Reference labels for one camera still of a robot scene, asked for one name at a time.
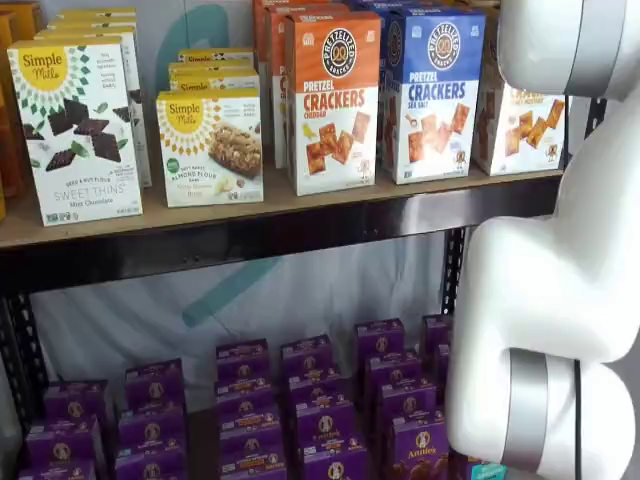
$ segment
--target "snack box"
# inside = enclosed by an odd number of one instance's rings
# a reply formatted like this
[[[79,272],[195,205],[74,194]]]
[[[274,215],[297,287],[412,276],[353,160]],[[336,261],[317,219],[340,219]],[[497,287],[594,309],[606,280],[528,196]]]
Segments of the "snack box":
[[[120,450],[116,458],[117,480],[139,480],[180,474],[187,468],[183,438],[150,441]]]
[[[343,393],[296,404],[295,419],[299,443],[344,438],[356,428],[353,403]]]
[[[95,480],[91,461],[68,462],[57,466],[44,466],[23,470],[18,480]]]
[[[148,403],[126,410],[118,422],[120,445],[130,446],[175,437],[187,437],[184,405],[181,403]]]
[[[317,478],[369,480],[369,455],[362,435],[352,433],[300,446],[302,480]]]
[[[488,175],[557,169],[569,106],[564,95],[524,92],[503,80],[496,50],[499,15],[487,10],[473,158]]]
[[[389,478],[447,480],[448,457],[442,412],[416,412],[391,421],[386,466]]]
[[[273,158],[276,168],[287,166],[286,118],[286,66],[284,54],[284,21],[287,15],[294,13],[313,13],[349,11],[343,3],[314,3],[309,5],[285,5],[266,8],[266,86],[269,91],[269,122],[273,125]]]
[[[261,407],[273,406],[275,392],[266,376],[223,379],[216,382],[216,410],[218,415],[248,413]]]
[[[394,11],[390,21],[386,168],[397,184],[466,176],[485,15],[468,7],[425,6]]]
[[[175,358],[127,369],[124,393],[129,409],[159,401],[172,401],[184,405],[182,360]]]
[[[287,161],[296,194],[373,185],[380,17],[290,15],[285,39]]]
[[[269,371],[269,345],[264,338],[216,347],[218,379],[249,377]]]
[[[302,375],[289,377],[289,405],[303,403],[332,393],[344,392],[345,381],[340,367],[311,370]]]
[[[252,453],[267,445],[282,443],[280,415],[276,406],[221,415],[218,432],[222,454],[240,450]]]
[[[120,38],[23,41],[7,53],[44,225],[141,214]]]
[[[37,422],[29,430],[25,443],[34,467],[86,460],[94,462],[98,476],[103,478],[102,474],[106,474],[100,426],[95,415]]]
[[[238,451],[222,455],[219,468],[220,480],[287,479],[287,463],[281,444],[269,445],[253,453]]]
[[[282,373],[285,378],[333,364],[331,340],[328,335],[287,343],[280,347]]]

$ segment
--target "cracker image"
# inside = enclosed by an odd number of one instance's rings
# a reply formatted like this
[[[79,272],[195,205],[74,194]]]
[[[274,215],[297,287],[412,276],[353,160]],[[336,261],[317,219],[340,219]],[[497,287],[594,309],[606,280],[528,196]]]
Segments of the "cracker image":
[[[358,143],[364,143],[364,137],[367,134],[367,128],[369,128],[369,120],[371,117],[363,112],[356,113],[356,119],[353,122],[353,130],[351,134],[358,141]]]
[[[533,128],[533,111],[529,110],[527,113],[520,115],[520,138],[527,138],[529,132]]]
[[[351,153],[351,147],[353,147],[353,140],[353,135],[344,130],[341,131],[340,138],[338,139],[338,151],[332,155],[332,157],[343,165],[347,163],[349,154]]]
[[[320,144],[323,155],[334,155],[338,151],[338,138],[336,137],[336,126],[329,123],[318,130],[320,133]]]
[[[451,120],[451,130],[456,132],[457,134],[462,135],[464,131],[464,126],[467,124],[467,118],[469,118],[470,108],[462,103],[459,103],[456,107],[456,112],[453,114],[453,119]]]
[[[326,170],[323,146],[320,142],[307,145],[307,162],[309,163],[309,173],[311,175]]]
[[[564,102],[562,100],[554,100],[549,116],[547,117],[547,126],[549,128],[556,129],[562,112],[564,112]]]
[[[529,132],[529,136],[527,137],[527,143],[531,145],[533,148],[538,148],[540,145],[540,140],[544,136],[544,133],[547,131],[547,122],[544,121],[542,117],[538,117],[536,120],[536,124],[533,126],[531,131]]]

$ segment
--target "pretzel crackers sea salt box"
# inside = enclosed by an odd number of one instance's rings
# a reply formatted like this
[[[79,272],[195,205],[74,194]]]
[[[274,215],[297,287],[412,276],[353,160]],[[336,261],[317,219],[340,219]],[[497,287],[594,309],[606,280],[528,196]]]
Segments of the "pretzel crackers sea salt box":
[[[380,17],[292,15],[285,25],[287,155],[296,193],[373,185]]]
[[[392,15],[383,158],[397,184],[469,173],[484,26],[468,8]]]

